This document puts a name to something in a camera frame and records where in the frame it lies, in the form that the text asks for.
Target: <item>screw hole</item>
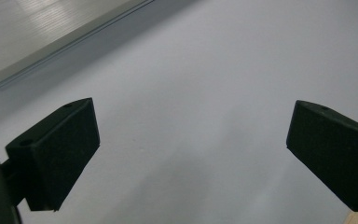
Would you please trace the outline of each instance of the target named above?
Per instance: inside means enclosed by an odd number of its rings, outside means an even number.
[[[33,141],[34,140],[32,140],[32,139],[26,139],[26,140],[20,142],[20,146],[22,146],[22,147],[29,146],[29,145],[31,145],[33,143]]]

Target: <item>black foam pad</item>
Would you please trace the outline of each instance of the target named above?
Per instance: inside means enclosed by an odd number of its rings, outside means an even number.
[[[287,147],[351,210],[358,211],[358,123],[297,101]]]
[[[99,145],[91,98],[62,106],[9,143],[30,209],[59,210]]]

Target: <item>gray surface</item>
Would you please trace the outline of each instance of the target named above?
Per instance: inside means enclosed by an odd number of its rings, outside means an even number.
[[[297,99],[358,121],[358,1],[157,0],[0,89],[0,160],[89,96],[99,151],[24,223],[343,223],[285,139]]]

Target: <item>white table surface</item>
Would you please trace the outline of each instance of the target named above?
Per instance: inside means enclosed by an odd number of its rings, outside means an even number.
[[[297,99],[358,121],[358,0],[156,0],[0,89],[0,161],[86,97],[101,147],[25,224],[343,223],[285,139]]]

